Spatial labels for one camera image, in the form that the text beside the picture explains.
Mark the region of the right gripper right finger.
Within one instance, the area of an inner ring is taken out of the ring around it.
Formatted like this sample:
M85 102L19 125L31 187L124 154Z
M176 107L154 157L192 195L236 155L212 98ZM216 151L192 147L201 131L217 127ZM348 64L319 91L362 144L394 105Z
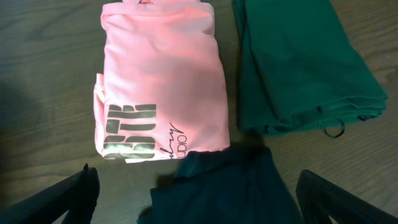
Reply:
M397 224L394 217L310 170L303 170L296 196L305 223Z

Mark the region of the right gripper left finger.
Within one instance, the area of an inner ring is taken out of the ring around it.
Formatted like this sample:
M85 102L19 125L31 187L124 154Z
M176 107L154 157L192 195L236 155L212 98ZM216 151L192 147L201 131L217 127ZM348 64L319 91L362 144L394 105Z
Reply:
M2 224L90 224L100 194L98 172L85 164L83 170L13 205L1 213Z

